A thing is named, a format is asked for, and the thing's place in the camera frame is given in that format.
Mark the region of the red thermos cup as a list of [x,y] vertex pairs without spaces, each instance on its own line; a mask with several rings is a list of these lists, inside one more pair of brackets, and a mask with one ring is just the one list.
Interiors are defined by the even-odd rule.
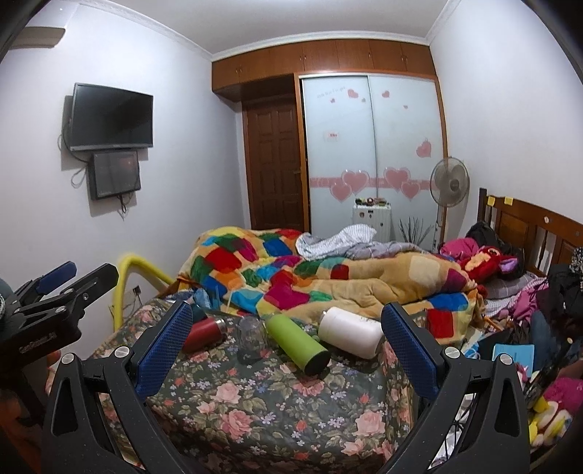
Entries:
[[194,354],[205,347],[214,346],[224,339],[226,332],[226,324],[222,318],[207,318],[194,323],[184,341],[182,352]]

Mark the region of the dark green cup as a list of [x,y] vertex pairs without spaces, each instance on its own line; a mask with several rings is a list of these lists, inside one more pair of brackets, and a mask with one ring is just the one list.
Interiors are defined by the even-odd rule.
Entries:
[[204,312],[204,309],[197,306],[197,304],[191,304],[190,308],[193,314],[193,322],[201,322],[208,318],[208,315]]

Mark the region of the light blue booklet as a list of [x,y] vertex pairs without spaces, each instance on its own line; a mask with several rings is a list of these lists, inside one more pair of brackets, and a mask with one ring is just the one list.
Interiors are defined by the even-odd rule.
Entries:
[[492,357],[496,358],[501,354],[508,354],[515,364],[526,372],[527,377],[531,377],[533,373],[533,363],[535,362],[535,346],[534,345],[504,345],[503,343],[496,343],[493,347]]

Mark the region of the floral bed sheet mattress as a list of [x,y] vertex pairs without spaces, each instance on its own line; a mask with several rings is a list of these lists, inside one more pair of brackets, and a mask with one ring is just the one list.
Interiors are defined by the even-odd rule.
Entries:
[[413,391],[389,347],[372,361],[334,353],[309,377],[275,344],[239,355],[225,338],[180,354],[146,405],[176,449],[212,473],[374,473],[413,425]]

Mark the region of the clear glass jar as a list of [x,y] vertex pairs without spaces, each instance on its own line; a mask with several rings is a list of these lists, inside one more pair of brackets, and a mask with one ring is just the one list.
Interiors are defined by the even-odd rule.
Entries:
[[237,327],[237,357],[242,364],[255,364],[266,349],[266,332],[263,322],[255,316],[244,316]]

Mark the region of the green thermos bottle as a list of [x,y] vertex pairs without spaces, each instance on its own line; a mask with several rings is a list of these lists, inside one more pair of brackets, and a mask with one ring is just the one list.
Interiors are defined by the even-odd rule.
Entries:
[[300,325],[283,314],[271,316],[265,325],[271,338],[306,376],[316,376],[325,370],[331,358],[329,350]]

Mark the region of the colourful patchwork blanket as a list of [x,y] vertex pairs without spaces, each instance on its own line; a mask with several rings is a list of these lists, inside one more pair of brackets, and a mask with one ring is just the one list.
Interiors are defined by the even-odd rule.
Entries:
[[481,289],[456,262],[413,251],[310,261],[297,252],[299,235],[293,229],[208,230],[180,269],[179,286],[203,288],[221,308],[306,323],[316,323],[331,307],[379,319],[386,304],[397,302],[411,316],[426,313],[442,345],[460,342],[482,320]]

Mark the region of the white thermos bottle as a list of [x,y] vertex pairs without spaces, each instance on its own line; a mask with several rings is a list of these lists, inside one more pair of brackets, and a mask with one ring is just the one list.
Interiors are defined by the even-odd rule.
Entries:
[[372,360],[383,345],[383,328],[378,320],[331,307],[319,319],[318,337],[339,350],[363,360]]

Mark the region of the red plush toy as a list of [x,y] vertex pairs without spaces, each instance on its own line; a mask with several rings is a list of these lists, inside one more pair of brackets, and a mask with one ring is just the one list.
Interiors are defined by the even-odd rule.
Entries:
[[496,276],[513,272],[519,259],[504,255],[497,247],[484,246],[475,255],[461,260],[459,265],[476,283],[487,283]]

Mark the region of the wooden headboard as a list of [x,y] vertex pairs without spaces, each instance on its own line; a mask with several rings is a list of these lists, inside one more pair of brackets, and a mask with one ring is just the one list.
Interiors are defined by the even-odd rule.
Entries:
[[489,195],[479,189],[477,218],[507,244],[524,251],[526,270],[545,276],[553,265],[569,264],[582,247],[582,224],[518,198]]

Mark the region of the dry twig plant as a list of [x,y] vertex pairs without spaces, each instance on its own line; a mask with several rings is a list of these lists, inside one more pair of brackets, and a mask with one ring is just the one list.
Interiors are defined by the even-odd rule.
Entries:
[[409,216],[407,219],[400,219],[398,229],[404,242],[425,250],[434,248],[435,224],[427,223],[420,217]]

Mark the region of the white air conditioner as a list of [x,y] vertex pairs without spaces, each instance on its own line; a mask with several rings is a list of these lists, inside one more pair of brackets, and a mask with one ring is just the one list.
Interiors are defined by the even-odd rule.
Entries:
[[64,28],[26,27],[16,36],[10,49],[53,48],[65,35]]

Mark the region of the white grey striped cloth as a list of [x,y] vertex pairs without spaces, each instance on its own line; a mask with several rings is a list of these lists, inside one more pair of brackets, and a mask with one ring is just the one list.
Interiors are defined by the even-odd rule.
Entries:
[[349,260],[392,258],[401,253],[424,250],[412,243],[375,240],[376,230],[366,224],[352,224],[329,238],[320,238],[308,232],[296,241],[297,254],[307,261],[342,257]]

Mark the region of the brown wooden door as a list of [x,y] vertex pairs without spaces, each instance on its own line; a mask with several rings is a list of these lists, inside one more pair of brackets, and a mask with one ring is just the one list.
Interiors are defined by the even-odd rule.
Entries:
[[251,227],[304,230],[296,101],[247,102],[243,125]]

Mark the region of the small white cabinet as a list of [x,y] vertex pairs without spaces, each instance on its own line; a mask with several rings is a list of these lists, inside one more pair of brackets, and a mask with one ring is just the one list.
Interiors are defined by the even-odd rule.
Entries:
[[391,241],[392,212],[386,205],[354,205],[353,223],[365,224],[376,230],[375,239],[379,242]]

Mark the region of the standing electric fan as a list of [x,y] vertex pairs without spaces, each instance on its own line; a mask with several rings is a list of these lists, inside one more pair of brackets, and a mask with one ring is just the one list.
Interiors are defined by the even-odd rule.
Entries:
[[463,202],[469,192],[470,177],[465,163],[445,157],[434,167],[430,177],[430,194],[438,207],[437,247],[445,241],[447,211]]

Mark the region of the white sliding wardrobe with hearts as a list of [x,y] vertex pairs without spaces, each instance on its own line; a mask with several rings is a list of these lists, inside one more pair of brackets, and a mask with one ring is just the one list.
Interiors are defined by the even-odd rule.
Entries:
[[446,155],[436,80],[305,75],[300,92],[313,234],[327,238],[352,224],[354,205],[388,203],[395,241],[403,241],[400,219],[436,225],[430,177]]

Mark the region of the yellow padded bed rail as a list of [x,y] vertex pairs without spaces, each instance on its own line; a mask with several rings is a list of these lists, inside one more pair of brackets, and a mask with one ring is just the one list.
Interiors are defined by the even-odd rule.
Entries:
[[149,260],[134,253],[126,253],[121,256],[117,264],[118,283],[113,291],[111,302],[111,317],[113,318],[113,331],[117,331],[124,323],[124,297],[125,286],[132,272],[139,272],[145,279],[157,280],[166,287],[171,286],[175,278],[167,275],[162,269],[155,266]]

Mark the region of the small black wall monitor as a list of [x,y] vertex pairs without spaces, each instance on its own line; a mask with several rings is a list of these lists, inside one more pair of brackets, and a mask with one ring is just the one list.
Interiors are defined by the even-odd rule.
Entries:
[[88,184],[93,201],[139,191],[141,181],[137,152],[94,153],[88,168]]

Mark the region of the black wall television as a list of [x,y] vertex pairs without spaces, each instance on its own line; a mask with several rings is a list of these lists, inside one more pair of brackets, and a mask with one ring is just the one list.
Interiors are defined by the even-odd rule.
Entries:
[[95,84],[73,89],[67,144],[72,151],[153,146],[151,95]]

